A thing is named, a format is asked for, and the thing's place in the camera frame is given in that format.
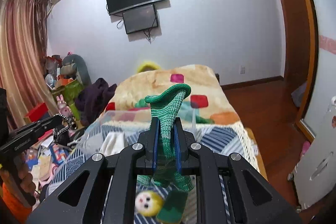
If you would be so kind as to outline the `person left hand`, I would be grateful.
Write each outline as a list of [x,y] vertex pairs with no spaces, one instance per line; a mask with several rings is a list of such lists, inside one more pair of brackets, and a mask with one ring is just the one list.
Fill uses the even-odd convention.
[[17,186],[15,182],[11,179],[11,173],[5,169],[1,168],[1,178],[5,183],[8,191],[17,198],[23,205],[26,203],[26,199],[22,196],[20,189],[30,196],[34,195],[35,184],[33,183],[33,176],[29,173],[28,165],[26,164],[26,155],[21,153],[18,166],[14,166],[17,169],[18,177],[20,179],[20,186]]

